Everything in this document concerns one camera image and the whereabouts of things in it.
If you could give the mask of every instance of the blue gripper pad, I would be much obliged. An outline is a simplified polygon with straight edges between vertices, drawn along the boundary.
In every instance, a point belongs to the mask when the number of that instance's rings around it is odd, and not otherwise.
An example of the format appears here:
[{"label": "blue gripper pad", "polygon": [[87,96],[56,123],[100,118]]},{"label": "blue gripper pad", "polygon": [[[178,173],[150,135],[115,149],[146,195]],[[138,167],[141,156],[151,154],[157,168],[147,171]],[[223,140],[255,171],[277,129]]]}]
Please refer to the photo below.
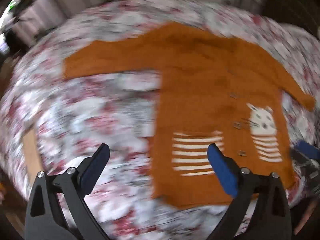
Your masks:
[{"label": "blue gripper pad", "polygon": [[210,144],[207,151],[208,160],[218,177],[223,190],[233,198],[238,194],[237,177],[225,162],[225,157],[215,144]]},{"label": "blue gripper pad", "polygon": [[297,151],[303,153],[309,159],[319,160],[320,159],[320,150],[316,147],[313,147],[311,144],[308,144],[306,141],[299,141],[298,144],[294,147]]}]

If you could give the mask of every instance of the red and white floral fabric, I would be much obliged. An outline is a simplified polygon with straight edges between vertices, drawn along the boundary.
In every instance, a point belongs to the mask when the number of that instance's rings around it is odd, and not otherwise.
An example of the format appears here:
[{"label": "red and white floral fabric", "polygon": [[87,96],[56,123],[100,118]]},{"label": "red and white floral fabric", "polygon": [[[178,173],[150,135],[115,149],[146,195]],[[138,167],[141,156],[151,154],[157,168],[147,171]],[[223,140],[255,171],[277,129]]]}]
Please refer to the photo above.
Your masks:
[{"label": "red and white floral fabric", "polygon": [[[161,74],[154,71],[103,74],[62,80],[63,60],[93,40],[116,41],[142,34],[166,21],[255,42],[279,60],[305,92],[320,85],[320,43],[278,23],[212,3],[181,0],[120,0],[87,9],[44,37],[17,64],[1,100],[0,164],[27,199],[31,186],[21,138],[36,127],[38,148],[48,174],[77,166],[101,143],[111,158],[85,201],[115,239],[205,239],[227,206],[177,211],[151,199],[148,155],[154,133]],[[315,137],[314,115],[283,93],[283,110],[294,143]],[[303,196],[304,178],[288,191],[290,203]],[[63,196],[61,206],[72,217]],[[245,231],[253,202],[239,229]]]}]

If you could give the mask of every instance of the cardigan button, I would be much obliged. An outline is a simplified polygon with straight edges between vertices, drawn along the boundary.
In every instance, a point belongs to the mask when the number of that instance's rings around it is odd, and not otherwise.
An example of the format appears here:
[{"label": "cardigan button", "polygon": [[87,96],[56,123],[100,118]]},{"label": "cardigan button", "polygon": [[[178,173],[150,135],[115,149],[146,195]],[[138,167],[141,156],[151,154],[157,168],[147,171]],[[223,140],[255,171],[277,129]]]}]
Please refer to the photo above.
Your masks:
[{"label": "cardigan button", "polygon": [[230,97],[232,97],[233,99],[238,99],[238,96],[235,93],[230,93],[229,94]]},{"label": "cardigan button", "polygon": [[239,122],[234,122],[234,123],[233,123],[233,127],[236,128],[236,129],[238,129],[238,130],[240,130],[240,129],[241,129],[241,123],[239,123]]},{"label": "cardigan button", "polygon": [[238,151],[239,156],[247,156],[245,151]]}]

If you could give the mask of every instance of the sweater sleeve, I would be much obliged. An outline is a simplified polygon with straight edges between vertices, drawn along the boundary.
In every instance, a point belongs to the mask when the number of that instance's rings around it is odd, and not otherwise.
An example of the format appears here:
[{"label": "sweater sleeve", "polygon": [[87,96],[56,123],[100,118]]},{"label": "sweater sleeve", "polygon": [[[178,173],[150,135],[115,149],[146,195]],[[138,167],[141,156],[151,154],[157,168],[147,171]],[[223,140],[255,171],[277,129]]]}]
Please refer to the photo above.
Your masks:
[{"label": "sweater sleeve", "polygon": [[94,41],[64,61],[64,78],[150,68],[155,51],[142,39]]},{"label": "sweater sleeve", "polygon": [[258,45],[250,44],[250,50],[257,61],[263,62],[264,68],[260,71],[264,76],[269,75],[270,81],[275,83],[281,90],[289,93],[299,104],[312,111],[315,100],[311,95],[305,94],[294,78],[287,72],[281,63],[274,59],[268,52]]}]

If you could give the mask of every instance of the orange cardigan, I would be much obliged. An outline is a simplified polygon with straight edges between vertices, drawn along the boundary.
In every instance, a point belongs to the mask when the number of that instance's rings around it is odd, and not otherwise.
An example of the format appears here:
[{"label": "orange cardigan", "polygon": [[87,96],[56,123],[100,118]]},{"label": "orange cardigan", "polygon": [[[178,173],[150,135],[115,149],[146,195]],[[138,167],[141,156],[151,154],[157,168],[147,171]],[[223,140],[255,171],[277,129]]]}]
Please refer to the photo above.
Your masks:
[{"label": "orange cardigan", "polygon": [[283,66],[255,44],[169,23],[138,38],[94,41],[65,60],[66,79],[125,70],[162,71],[151,175],[154,197],[180,209],[231,201],[206,157],[216,143],[240,167],[277,172],[293,185],[281,90],[308,110]]}]

